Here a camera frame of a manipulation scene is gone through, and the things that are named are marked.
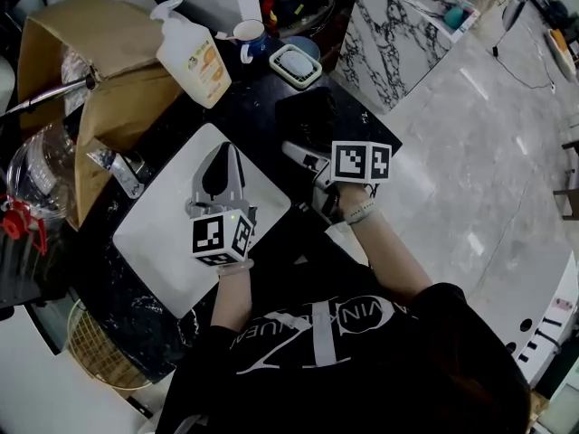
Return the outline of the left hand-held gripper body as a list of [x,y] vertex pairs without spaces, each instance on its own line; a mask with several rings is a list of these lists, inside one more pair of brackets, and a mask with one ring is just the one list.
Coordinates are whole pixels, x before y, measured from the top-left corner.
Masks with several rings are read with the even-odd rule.
[[215,197],[193,192],[185,211],[192,221],[192,256],[208,267],[247,260],[255,234],[256,207],[243,190],[226,190]]

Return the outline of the person's left forearm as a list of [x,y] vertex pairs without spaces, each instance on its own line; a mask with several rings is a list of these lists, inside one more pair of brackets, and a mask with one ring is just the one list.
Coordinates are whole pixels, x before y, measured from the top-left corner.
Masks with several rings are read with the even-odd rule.
[[211,326],[240,332],[252,312],[251,275],[247,268],[229,267],[219,275]]

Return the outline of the person's right forearm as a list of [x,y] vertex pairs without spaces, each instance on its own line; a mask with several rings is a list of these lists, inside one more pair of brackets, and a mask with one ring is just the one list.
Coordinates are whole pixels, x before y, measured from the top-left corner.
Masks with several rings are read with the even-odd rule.
[[[342,215],[354,204],[371,198],[361,184],[339,183],[337,189],[338,208]],[[379,209],[350,227],[377,281],[392,293],[396,301],[407,304],[432,285],[430,277]]]

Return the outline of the chrome faucet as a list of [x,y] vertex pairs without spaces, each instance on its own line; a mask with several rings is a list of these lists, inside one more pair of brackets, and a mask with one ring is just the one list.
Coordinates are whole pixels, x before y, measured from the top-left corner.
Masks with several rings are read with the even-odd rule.
[[138,199],[145,191],[150,169],[141,159],[131,159],[108,147],[97,148],[87,156],[112,175],[130,199]]

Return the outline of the pale blue soap bar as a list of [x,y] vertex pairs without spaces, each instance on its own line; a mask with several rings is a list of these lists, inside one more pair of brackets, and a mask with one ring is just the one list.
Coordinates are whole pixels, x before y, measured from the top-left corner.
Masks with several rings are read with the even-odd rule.
[[305,78],[313,71],[311,61],[295,50],[285,51],[280,56],[280,65],[296,78]]

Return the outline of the blue round bowl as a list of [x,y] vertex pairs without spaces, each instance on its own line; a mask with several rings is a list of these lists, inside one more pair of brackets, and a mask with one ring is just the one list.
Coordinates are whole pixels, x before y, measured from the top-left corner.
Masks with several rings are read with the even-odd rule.
[[295,45],[316,61],[320,60],[320,49],[318,45],[308,37],[294,35],[285,38],[284,42],[286,44]]

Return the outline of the white marble cabinet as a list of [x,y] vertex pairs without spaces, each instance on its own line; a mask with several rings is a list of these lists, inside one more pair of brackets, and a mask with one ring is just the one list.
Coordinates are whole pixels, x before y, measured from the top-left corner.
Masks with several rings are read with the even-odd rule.
[[[464,9],[453,31],[443,21]],[[393,109],[450,52],[479,18],[468,0],[355,0],[336,71],[385,112]]]

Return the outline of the brown cardboard box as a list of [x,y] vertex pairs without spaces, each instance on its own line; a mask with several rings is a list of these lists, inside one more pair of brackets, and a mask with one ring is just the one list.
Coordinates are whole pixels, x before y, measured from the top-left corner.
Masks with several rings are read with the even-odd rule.
[[119,0],[65,0],[27,16],[17,68],[17,98],[62,84],[72,49],[96,80],[83,105],[75,156],[78,221],[84,222],[110,176],[88,157],[102,143],[129,152],[182,90],[156,58],[161,24]]

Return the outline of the blue and white mug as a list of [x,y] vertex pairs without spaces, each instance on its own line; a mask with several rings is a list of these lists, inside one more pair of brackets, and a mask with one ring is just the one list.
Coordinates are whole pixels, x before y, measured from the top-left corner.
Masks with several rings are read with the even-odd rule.
[[250,64],[254,58],[265,53],[267,34],[265,26],[256,19],[245,20],[233,28],[232,34],[218,32],[215,37],[218,40],[236,41],[240,44],[240,61]]

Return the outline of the white pump soap bottle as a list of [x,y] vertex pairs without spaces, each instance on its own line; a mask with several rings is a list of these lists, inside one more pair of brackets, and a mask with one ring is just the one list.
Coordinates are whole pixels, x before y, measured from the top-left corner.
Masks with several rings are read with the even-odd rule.
[[150,18],[161,23],[157,59],[197,104],[211,109],[232,84],[209,29],[176,11],[183,0],[157,5]]

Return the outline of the metal tube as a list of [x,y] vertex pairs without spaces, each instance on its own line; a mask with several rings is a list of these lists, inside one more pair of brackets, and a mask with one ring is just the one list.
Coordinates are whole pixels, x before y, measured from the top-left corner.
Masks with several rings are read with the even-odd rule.
[[49,101],[51,99],[57,99],[68,93],[74,92],[82,88],[92,90],[96,86],[96,84],[97,81],[95,81],[95,79],[91,75],[88,75],[78,80],[67,82],[65,84],[62,84],[61,86],[47,90],[37,96],[27,99],[11,109],[8,109],[5,113],[0,115],[0,118],[7,118],[13,115],[20,115],[25,111],[34,109],[37,105],[40,105],[46,101]]

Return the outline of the teal object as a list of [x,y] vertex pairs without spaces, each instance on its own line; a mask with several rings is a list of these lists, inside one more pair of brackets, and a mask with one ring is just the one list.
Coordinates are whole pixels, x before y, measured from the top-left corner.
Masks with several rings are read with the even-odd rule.
[[464,9],[460,6],[453,6],[443,16],[444,23],[453,31],[460,28],[463,23]]

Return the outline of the studio light on stand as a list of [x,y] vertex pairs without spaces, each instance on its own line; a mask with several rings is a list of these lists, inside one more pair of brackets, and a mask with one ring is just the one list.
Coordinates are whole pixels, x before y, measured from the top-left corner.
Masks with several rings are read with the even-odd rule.
[[517,19],[521,15],[526,3],[527,0],[510,0],[507,6],[505,7],[501,17],[504,33],[500,36],[496,44],[492,47],[491,52],[492,56],[495,59],[498,58],[498,47],[500,43],[517,22]]

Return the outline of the person's black printed t-shirt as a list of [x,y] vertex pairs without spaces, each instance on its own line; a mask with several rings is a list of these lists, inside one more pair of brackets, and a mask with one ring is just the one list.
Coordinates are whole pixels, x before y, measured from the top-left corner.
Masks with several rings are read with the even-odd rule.
[[395,304],[326,235],[256,249],[252,315],[179,363],[156,434],[525,434],[530,390],[462,290]]

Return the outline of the white curved counter with holes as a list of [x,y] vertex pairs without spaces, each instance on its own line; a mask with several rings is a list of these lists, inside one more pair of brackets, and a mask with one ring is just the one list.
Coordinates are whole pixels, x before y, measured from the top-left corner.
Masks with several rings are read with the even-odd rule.
[[514,358],[531,387],[545,373],[563,342],[571,334],[572,322],[579,303],[579,271],[571,252],[554,295],[546,311],[531,326],[524,346],[516,350]]

